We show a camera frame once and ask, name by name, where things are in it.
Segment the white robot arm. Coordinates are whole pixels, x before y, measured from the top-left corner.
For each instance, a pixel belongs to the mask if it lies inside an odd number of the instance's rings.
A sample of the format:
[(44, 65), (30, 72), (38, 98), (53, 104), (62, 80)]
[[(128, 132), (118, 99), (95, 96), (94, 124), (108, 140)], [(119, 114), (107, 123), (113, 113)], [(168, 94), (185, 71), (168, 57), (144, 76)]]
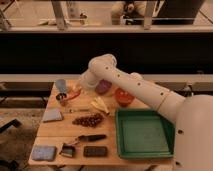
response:
[(173, 171), (213, 171), (213, 96), (184, 97), (116, 65), (112, 54), (92, 58), (80, 85), (93, 89), (102, 79), (112, 82), (172, 122), (176, 127)]

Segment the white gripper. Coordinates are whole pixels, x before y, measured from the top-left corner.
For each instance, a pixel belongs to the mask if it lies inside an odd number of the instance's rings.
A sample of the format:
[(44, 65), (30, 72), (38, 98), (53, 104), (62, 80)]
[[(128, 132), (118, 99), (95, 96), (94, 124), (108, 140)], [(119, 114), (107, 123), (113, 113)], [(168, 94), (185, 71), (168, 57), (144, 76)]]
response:
[(98, 82), (98, 77), (89, 70), (82, 73), (79, 77), (79, 83), (85, 89), (94, 89)]

